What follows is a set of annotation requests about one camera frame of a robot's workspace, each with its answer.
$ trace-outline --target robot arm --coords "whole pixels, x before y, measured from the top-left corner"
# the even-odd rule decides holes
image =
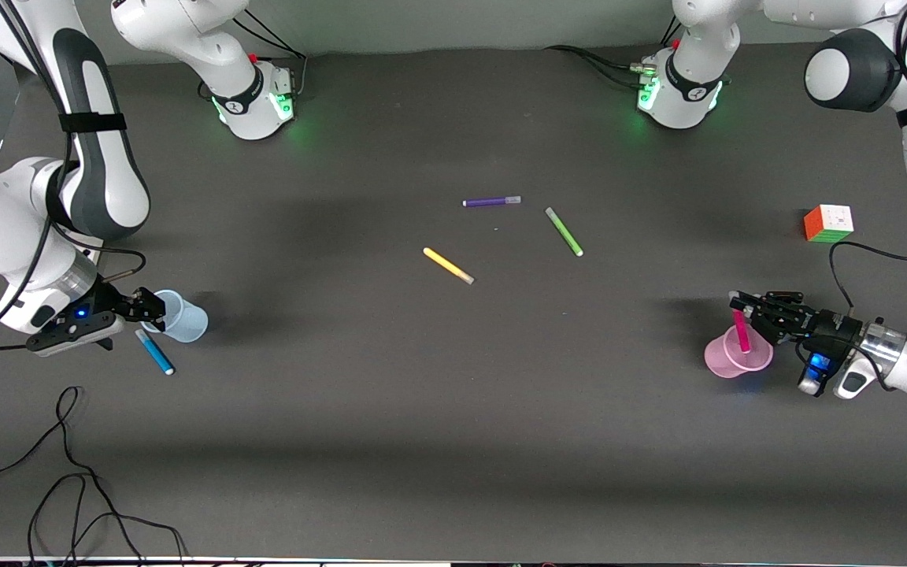
[[[799,28],[854,28],[885,14],[897,13],[904,1],[893,0],[673,0],[674,15],[684,25],[677,48],[667,46],[645,57],[659,77],[647,87],[637,108],[675,129],[702,122],[716,106],[720,77],[741,46],[737,20],[764,10],[771,21]]]
[[[807,94],[816,104],[832,109],[872,112],[886,105],[895,111],[902,130],[907,171],[907,0],[764,0],[761,7],[778,22],[807,28],[848,28],[822,43],[811,55],[805,78]],[[700,24],[691,21],[690,25],[676,54],[663,50],[656,55],[678,61],[678,71],[684,71],[684,76],[690,74],[687,69],[680,69],[681,61],[690,58],[680,58],[681,51],[690,47],[696,54],[703,53],[698,47],[701,42],[694,38],[695,26]],[[728,57],[715,55],[713,65],[702,65],[709,70],[703,79],[716,75],[716,61],[724,67]],[[680,83],[674,83],[669,75],[660,76],[658,82],[656,102],[665,104],[647,110],[641,102],[640,107],[662,124],[694,126],[709,111],[701,102],[667,93],[680,93]],[[677,118],[670,120],[668,115]],[[803,305],[802,299],[800,294],[769,293],[756,297],[738,293],[731,306],[743,311],[771,344],[792,341],[807,352],[807,356],[802,356],[805,364],[798,384],[807,394],[820,395],[834,376],[840,376],[832,388],[840,398],[854,398],[873,383],[886,390],[907,392],[906,333],[885,327],[881,320],[864,323],[826,309],[816,311]]]
[[[20,21],[7,17],[9,7]],[[60,98],[62,126],[72,133],[80,162],[44,200],[57,222],[80,233],[104,240],[130,236],[149,214],[149,193],[103,55],[86,36],[72,0],[0,0],[0,53],[39,74],[21,46],[25,35]]]
[[[234,39],[217,29],[249,0],[115,0],[111,19],[126,42],[186,62],[212,91],[219,118],[240,139],[270,136],[293,117],[288,69],[251,61]]]
[[[0,321],[32,334],[26,347],[42,356],[86,342],[107,346],[125,321],[152,322],[165,311],[142,288],[118,294],[51,226],[115,239],[148,215],[107,65],[71,0],[0,0],[0,51],[48,83],[80,160],[72,169],[30,157],[0,173]]]

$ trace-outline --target pink marker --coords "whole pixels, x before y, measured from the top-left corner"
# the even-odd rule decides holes
[[[737,327],[737,340],[741,343],[741,352],[751,352],[751,339],[748,338],[748,326],[744,322],[744,313],[734,309],[734,326]]]

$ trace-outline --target blue led light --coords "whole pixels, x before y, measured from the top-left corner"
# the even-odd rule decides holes
[[[810,363],[809,366],[807,366],[807,377],[811,380],[818,380],[818,378],[820,377],[817,375],[817,371],[815,369],[827,371],[828,366],[831,366],[831,359],[827,358],[827,356],[822,356],[820,354],[817,354],[817,352],[811,354]]]

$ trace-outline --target pink cup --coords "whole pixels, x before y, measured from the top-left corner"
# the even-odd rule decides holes
[[[744,372],[755,372],[772,362],[772,345],[767,344],[758,331],[748,327],[751,350],[741,352],[737,339],[737,326],[730,327],[721,337],[705,345],[705,365],[720,378],[735,378]]]

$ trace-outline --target wall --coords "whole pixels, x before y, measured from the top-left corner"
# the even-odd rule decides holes
[[[110,64],[170,61],[124,42],[111,23],[108,2],[79,0],[78,5],[87,32]],[[673,14],[667,0],[253,0],[250,9],[282,39],[310,54],[522,50],[552,43],[636,46],[657,42]],[[253,23],[246,15],[241,21]],[[248,51],[281,53],[231,23],[224,29]],[[742,19],[741,30],[745,43],[828,37],[774,24],[760,14]]]

